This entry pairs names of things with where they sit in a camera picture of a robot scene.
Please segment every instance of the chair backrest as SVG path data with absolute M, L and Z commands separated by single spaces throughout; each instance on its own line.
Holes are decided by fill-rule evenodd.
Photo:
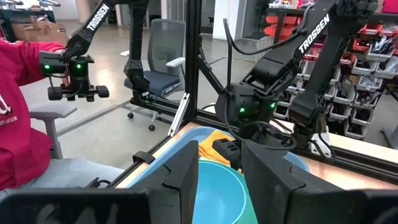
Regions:
M 183 57 L 185 23 L 170 19 L 154 19 L 150 25 L 148 64 L 153 72 L 178 75 L 167 62 Z

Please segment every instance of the floor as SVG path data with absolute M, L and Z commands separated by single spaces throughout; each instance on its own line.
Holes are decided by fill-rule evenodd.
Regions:
M 62 21 L 69 34 L 79 28 L 75 21 Z M 132 155 L 137 151 L 148 151 L 164 136 L 170 127 L 172 118 L 161 115 L 165 122 L 155 121 L 156 130 L 149 131 L 151 111 L 138 110 L 130 105 L 128 100 L 131 91 L 123 86 L 125 57 L 119 54 L 129 47 L 129 30 L 127 27 L 103 25 L 95 35 L 88 53 L 94 58 L 95 64 L 90 67 L 90 80 L 94 85 L 106 85 L 110 90 L 110 97 L 96 98 L 93 103 L 79 99 L 71 103 L 78 110 L 65 119 L 56 121 L 58 135 L 65 157 L 83 157 L 95 162 L 127 168 L 132 164 Z M 148 69 L 147 46 L 149 32 L 143 36 L 142 59 L 143 66 Z M 206 59 L 211 63 L 213 72 L 222 84 L 226 83 L 226 53 L 227 47 L 222 40 L 212 40 L 210 36 L 203 37 L 203 50 Z M 242 55 L 234 55 L 232 81 L 238 82 L 250 71 L 253 62 Z M 42 80 L 31 85 L 21 87 L 29 106 L 49 103 L 47 99 L 48 80 Z M 198 107 L 201 108 L 217 99 L 216 92 L 203 75 L 199 78 Z M 180 99 L 182 92 L 175 93 L 170 99 Z M 128 119 L 130 109 L 135 112 L 134 119 Z M 376 119 L 368 132 L 365 141 L 387 146 L 381 127 L 393 129 L 397 123 L 398 103 L 391 96 L 383 95 L 375 112 Z M 41 121 L 32 120 L 32 126 L 45 131 Z

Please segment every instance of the chair armrest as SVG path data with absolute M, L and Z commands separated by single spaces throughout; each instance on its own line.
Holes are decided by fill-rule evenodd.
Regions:
M 76 110 L 76 106 L 61 102 L 51 102 L 45 105 L 29 107 L 30 117 L 35 119 L 66 118 Z
M 170 68 L 176 68 L 179 65 L 182 65 L 184 62 L 185 62 L 185 58 L 179 57 L 179 58 L 172 60 L 171 62 L 167 62 L 166 66 L 170 67 Z

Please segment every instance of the blue seat cushion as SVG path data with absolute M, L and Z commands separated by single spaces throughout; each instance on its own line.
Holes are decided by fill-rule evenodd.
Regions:
M 149 90 L 160 96 L 162 91 L 180 82 L 176 75 L 168 75 L 159 72 L 144 71 L 144 76 L 150 81 Z M 128 78 L 124 80 L 124 86 L 132 89 L 132 83 Z

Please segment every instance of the wall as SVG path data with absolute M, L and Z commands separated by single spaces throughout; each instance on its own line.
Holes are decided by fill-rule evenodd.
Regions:
M 213 16 L 215 12 L 216 0 L 202 0 L 201 4 L 201 26 L 206 27 L 210 20 L 207 16 Z
M 74 0 L 54 0 L 61 7 L 53 7 L 55 19 L 79 19 L 76 2 Z
M 233 40 L 241 37 L 245 0 L 216 0 L 213 38 L 226 40 L 223 19 L 227 18 Z

